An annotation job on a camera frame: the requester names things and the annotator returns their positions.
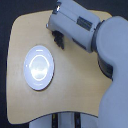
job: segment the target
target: round plate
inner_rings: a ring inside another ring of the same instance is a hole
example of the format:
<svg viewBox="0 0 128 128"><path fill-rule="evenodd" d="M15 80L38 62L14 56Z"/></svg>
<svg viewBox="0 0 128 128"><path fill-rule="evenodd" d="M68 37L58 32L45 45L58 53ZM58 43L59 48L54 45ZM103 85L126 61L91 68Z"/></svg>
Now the round plate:
<svg viewBox="0 0 128 128"><path fill-rule="evenodd" d="M34 90L46 88L52 80L54 61L49 50L44 46L32 48L24 61L24 76Z"/></svg>

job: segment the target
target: white robotic arm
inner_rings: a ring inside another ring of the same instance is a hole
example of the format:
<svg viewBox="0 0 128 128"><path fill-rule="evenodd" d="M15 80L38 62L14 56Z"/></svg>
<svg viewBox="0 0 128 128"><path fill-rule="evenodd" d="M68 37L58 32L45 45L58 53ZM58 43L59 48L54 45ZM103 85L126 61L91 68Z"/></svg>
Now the white robotic arm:
<svg viewBox="0 0 128 128"><path fill-rule="evenodd" d="M102 72L113 80L100 103L98 128L128 128L128 21L112 17L101 23L74 1L59 0L47 28L62 48L65 35L87 52L95 51Z"/></svg>

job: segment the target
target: white plate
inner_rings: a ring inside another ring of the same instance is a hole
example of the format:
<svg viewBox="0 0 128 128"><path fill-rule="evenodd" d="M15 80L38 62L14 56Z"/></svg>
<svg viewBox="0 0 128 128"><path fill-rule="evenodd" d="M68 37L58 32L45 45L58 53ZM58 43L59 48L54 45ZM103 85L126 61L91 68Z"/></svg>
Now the white plate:
<svg viewBox="0 0 128 128"><path fill-rule="evenodd" d="M34 90L46 88L52 80L54 61L49 50L44 46L32 48L24 61L24 76Z"/></svg>

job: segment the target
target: tabletop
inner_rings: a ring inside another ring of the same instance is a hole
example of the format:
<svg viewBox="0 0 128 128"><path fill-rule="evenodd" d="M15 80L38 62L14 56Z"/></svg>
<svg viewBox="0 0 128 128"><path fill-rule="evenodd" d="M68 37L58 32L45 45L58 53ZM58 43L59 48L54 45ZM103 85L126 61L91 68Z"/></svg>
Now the tabletop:
<svg viewBox="0 0 128 128"><path fill-rule="evenodd" d="M105 20L106 12L93 11ZM98 115L100 100L111 84L99 69L97 55L89 54L64 38L65 50L46 29L51 11L19 17L13 24L7 61L7 115L11 124L63 111ZM52 82L42 91L31 89L24 78L23 65L28 51L43 45L51 52L55 71Z"/></svg>

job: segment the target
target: black joint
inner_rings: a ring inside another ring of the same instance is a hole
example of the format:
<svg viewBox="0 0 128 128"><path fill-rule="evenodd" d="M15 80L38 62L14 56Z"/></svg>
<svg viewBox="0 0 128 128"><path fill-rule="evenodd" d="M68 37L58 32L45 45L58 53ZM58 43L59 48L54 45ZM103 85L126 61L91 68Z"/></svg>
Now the black joint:
<svg viewBox="0 0 128 128"><path fill-rule="evenodd" d="M75 128L81 128L81 116L80 116L80 113L75 113L74 114L74 119L75 119Z"/></svg>
<svg viewBox="0 0 128 128"><path fill-rule="evenodd" d="M97 25L97 28L95 29L95 33L94 33L93 38L92 38L91 49L92 49L92 51L95 51L96 53L97 53L96 38L97 38L98 30L99 30L99 28L100 28L100 26L102 25L103 22L101 22Z"/></svg>
<svg viewBox="0 0 128 128"><path fill-rule="evenodd" d="M52 114L52 128L58 128L58 114Z"/></svg>

